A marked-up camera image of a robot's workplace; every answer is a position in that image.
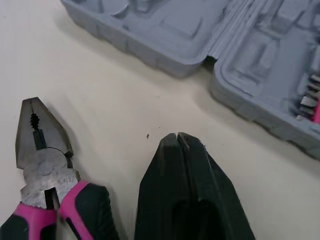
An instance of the foam tool slot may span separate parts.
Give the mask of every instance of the foam tool slot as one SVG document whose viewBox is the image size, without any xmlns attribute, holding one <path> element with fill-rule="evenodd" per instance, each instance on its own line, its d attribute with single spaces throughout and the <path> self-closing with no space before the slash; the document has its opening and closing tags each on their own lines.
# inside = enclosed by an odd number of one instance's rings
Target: foam tool slot
<svg viewBox="0 0 320 240">
<path fill-rule="evenodd" d="M 309 2 L 307 9 L 304 11 L 297 24 L 300 28 L 310 30 L 311 27 L 319 30 L 319 4 L 320 0 L 312 0 Z"/>
<path fill-rule="evenodd" d="M 306 12 L 308 6 L 309 1 L 304 0 L 269 1 L 261 11 L 263 17 L 259 26 L 265 30 L 273 30 L 276 33 L 285 34 Z"/>
<path fill-rule="evenodd" d="M 277 50 L 277 43 L 272 40 L 263 49 L 262 54 L 255 62 L 256 64 L 253 66 L 252 71 L 261 77 L 266 77 L 272 67 Z"/>
<path fill-rule="evenodd" d="M 88 9 L 90 12 L 96 14 L 103 14 L 105 8 L 103 5 L 103 0 L 71 0 L 72 2 L 79 4 L 84 9 Z"/>
<path fill-rule="evenodd" d="M 136 0 L 136 10 L 141 13 L 147 13 L 151 8 L 163 0 Z"/>
<path fill-rule="evenodd" d="M 129 0 L 102 0 L 103 8 L 108 15 L 121 17 L 129 9 Z"/>
<path fill-rule="evenodd" d="M 320 46 L 317 46 L 314 51 L 314 56 L 311 62 L 310 70 L 314 74 L 320 74 Z"/>
</svg>

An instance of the pliers jaw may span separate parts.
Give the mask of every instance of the pliers jaw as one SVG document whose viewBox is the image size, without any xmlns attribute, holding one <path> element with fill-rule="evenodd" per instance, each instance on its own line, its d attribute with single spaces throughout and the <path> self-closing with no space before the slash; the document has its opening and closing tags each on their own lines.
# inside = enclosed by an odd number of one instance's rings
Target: pliers jaw
<svg viewBox="0 0 320 240">
<path fill-rule="evenodd" d="M 22 102 L 15 141 L 16 167 L 24 169 L 25 159 L 38 150 L 54 148 L 67 158 L 74 154 L 68 135 L 38 97 Z"/>
</svg>

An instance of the tool case compartment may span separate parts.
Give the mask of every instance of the tool case compartment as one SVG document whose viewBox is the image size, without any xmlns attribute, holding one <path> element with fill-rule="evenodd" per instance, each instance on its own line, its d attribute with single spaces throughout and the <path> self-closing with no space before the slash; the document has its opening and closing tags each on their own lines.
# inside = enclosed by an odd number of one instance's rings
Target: tool case compartment
<svg viewBox="0 0 320 240">
<path fill-rule="evenodd" d="M 210 91 L 278 138 L 320 157 L 320 125 L 297 118 L 312 74 L 320 72 L 320 1 L 260 1 L 218 59 Z"/>
<path fill-rule="evenodd" d="M 320 158 L 320 125 L 297 119 L 320 74 L 320 0 L 61 0 L 71 18 L 176 77 L 217 60 L 213 97 Z"/>
</svg>

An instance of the pink handle grip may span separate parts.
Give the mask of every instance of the pink handle grip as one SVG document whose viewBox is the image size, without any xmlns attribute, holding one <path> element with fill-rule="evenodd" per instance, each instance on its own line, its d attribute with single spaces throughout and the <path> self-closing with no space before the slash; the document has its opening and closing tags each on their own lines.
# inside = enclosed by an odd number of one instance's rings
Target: pink handle grip
<svg viewBox="0 0 320 240">
<path fill-rule="evenodd" d="M 92 240 L 93 237 L 88 231 L 84 221 L 76 208 L 77 195 L 88 185 L 86 181 L 79 181 L 63 198 L 59 213 L 63 219 L 70 219 L 79 237 L 83 240 Z"/>
<path fill-rule="evenodd" d="M 316 124 L 320 124 L 320 103 L 315 108 L 315 113 L 313 115 L 312 121 Z"/>
<path fill-rule="evenodd" d="M 28 224 L 28 239 L 40 240 L 41 231 L 57 222 L 57 213 L 55 210 L 46 210 L 39 207 L 28 206 L 19 203 L 13 215 L 22 217 Z"/>
</svg>

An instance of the pink and black handle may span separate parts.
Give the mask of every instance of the pink and black handle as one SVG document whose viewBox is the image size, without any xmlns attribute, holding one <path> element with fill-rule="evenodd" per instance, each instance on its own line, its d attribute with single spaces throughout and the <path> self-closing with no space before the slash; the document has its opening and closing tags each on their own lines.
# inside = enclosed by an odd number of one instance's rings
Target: pink and black handle
<svg viewBox="0 0 320 240">
<path fill-rule="evenodd" d="M 79 181 L 62 200 L 59 213 L 77 239 L 119 240 L 104 186 Z"/>
<path fill-rule="evenodd" d="M 54 240 L 57 213 L 20 203 L 0 228 L 1 240 Z"/>
<path fill-rule="evenodd" d="M 79 240 L 119 240 L 106 187 L 79 181 L 59 213 Z M 0 228 L 0 240 L 54 240 L 57 213 L 20 203 Z"/>
</svg>

